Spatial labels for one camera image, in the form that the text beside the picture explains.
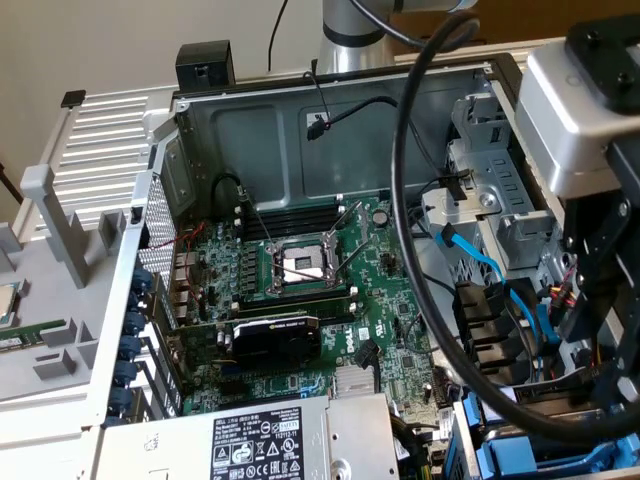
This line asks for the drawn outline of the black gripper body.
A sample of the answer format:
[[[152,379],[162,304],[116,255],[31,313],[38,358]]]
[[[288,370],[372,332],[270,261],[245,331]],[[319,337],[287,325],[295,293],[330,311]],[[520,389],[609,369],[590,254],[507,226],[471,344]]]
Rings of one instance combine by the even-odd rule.
[[[592,260],[612,256],[639,222],[639,143],[611,142],[605,158],[619,187],[565,202],[564,246]]]

